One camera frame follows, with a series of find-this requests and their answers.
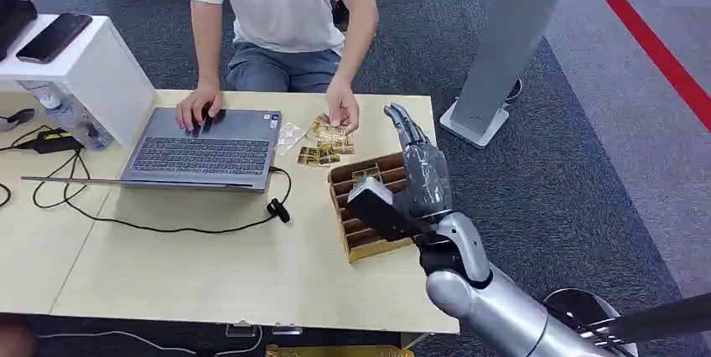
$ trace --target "gray pants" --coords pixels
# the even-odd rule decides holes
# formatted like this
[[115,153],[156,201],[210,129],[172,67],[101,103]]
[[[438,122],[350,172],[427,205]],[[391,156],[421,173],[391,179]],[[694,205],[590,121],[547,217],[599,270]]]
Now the gray pants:
[[332,49],[314,53],[279,53],[252,43],[235,43],[227,90],[325,93],[340,57]]

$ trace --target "wooden desk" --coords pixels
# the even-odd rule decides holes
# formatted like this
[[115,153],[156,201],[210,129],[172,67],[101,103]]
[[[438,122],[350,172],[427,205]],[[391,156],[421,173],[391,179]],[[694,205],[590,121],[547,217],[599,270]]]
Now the wooden desk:
[[[159,103],[174,106],[185,95],[161,91]],[[361,128],[349,161],[400,149],[382,113],[390,101],[405,106],[434,139],[428,97],[359,96]],[[278,109],[285,122],[305,128],[325,110],[322,95],[227,93],[226,103]],[[286,203],[290,224],[273,220],[233,234],[201,235],[96,222],[52,314],[458,333],[459,323],[428,300],[414,246],[349,264],[328,171],[297,164],[301,145],[274,162],[294,181]],[[274,174],[265,194],[112,189],[100,215],[158,227],[239,226],[262,218],[267,200],[281,199],[286,183]]]
[[[27,107],[40,107],[29,93],[2,93],[0,115],[9,116]],[[0,147],[9,146],[43,123],[49,124],[39,112],[29,124],[0,132]],[[31,150],[0,153],[0,183],[13,191],[10,202],[0,208],[0,312],[49,313],[89,234],[93,220],[65,206],[38,209],[32,202],[37,183],[20,180],[21,175],[49,174],[71,154],[39,155]],[[116,174],[116,160],[121,155],[122,150],[113,146],[101,154],[87,153],[86,161],[92,172]],[[63,184],[46,184],[39,193],[39,202],[60,201],[63,188]],[[98,213],[107,195],[108,188],[91,187],[75,202],[89,213]]]

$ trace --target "water bottle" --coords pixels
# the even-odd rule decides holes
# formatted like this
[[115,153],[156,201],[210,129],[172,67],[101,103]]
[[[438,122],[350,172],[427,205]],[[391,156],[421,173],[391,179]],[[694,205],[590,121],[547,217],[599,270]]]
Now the water bottle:
[[113,137],[73,96],[68,96],[53,82],[21,81],[44,107],[49,119],[88,149],[100,150]]

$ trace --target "laptop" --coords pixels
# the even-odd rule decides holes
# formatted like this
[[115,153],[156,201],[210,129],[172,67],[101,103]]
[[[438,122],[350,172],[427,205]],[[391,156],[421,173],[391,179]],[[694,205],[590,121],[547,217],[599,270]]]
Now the laptop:
[[177,126],[174,108],[156,107],[119,179],[23,179],[263,191],[281,119],[280,111],[220,110],[190,132]]

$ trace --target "man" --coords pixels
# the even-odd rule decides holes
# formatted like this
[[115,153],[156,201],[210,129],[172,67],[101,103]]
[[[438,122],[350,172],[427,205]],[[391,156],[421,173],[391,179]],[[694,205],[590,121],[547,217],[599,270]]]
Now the man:
[[[218,78],[223,0],[190,0],[198,59],[198,87],[176,110],[181,128],[202,124],[202,109],[222,106]],[[235,56],[227,85],[239,91],[325,92],[332,125],[358,127],[351,82],[377,25],[375,0],[342,0],[350,12],[348,33],[335,28],[330,0],[230,0],[235,11]]]

